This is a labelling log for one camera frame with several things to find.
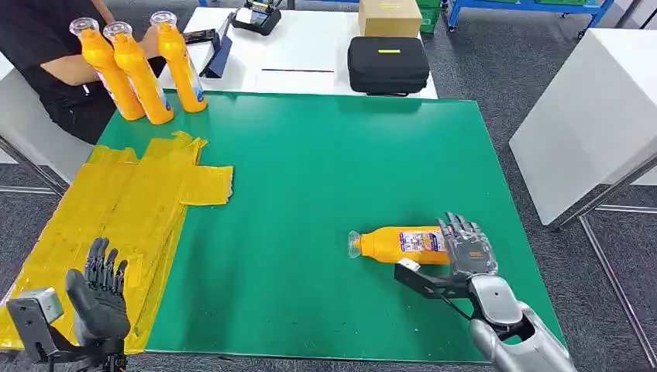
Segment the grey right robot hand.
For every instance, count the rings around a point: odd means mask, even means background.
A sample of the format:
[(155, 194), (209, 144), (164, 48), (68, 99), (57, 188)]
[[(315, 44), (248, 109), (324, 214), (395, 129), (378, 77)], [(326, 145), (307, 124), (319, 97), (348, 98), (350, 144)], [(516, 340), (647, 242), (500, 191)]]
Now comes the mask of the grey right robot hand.
[(449, 258), (449, 277), (466, 282), (478, 274), (497, 275), (498, 262), (487, 235), (475, 222), (446, 212), (447, 221), (437, 218)]

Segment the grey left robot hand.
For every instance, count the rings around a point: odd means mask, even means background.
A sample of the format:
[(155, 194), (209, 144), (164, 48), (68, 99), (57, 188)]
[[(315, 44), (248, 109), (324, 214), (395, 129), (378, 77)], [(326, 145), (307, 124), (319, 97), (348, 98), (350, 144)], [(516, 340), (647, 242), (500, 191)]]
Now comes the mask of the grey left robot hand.
[(127, 260), (116, 263), (116, 248), (98, 237), (88, 249), (84, 270), (71, 268), (65, 290), (74, 309), (74, 334), (80, 346), (106, 354), (123, 354), (131, 328), (126, 311), (124, 280)]

